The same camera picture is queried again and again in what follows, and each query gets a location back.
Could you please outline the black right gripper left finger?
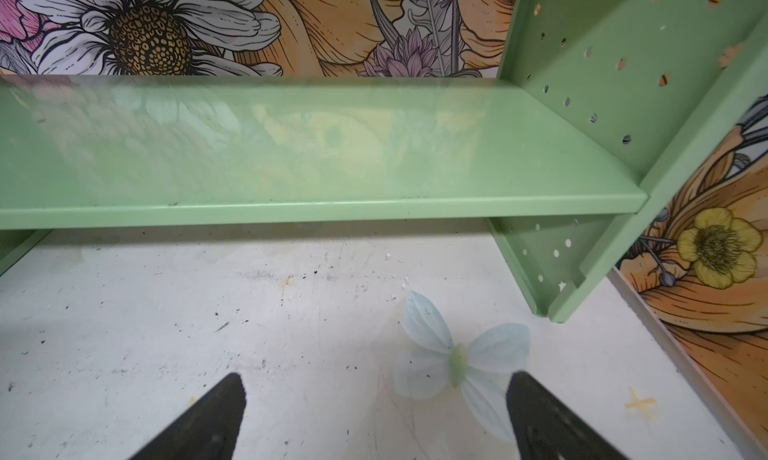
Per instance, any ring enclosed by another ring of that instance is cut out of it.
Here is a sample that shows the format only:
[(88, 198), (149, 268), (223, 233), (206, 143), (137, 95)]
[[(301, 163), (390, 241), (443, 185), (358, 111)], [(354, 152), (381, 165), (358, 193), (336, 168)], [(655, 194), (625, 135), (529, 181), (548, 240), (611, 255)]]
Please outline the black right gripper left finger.
[(229, 373), (130, 459), (230, 460), (246, 404), (241, 376)]

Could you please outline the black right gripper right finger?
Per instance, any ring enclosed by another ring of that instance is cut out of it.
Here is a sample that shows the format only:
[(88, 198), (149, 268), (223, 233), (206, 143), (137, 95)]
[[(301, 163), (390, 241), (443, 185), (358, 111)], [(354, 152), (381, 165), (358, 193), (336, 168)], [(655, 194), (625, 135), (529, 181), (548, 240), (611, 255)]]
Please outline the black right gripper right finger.
[(522, 460), (626, 460), (525, 371), (512, 375), (506, 405)]

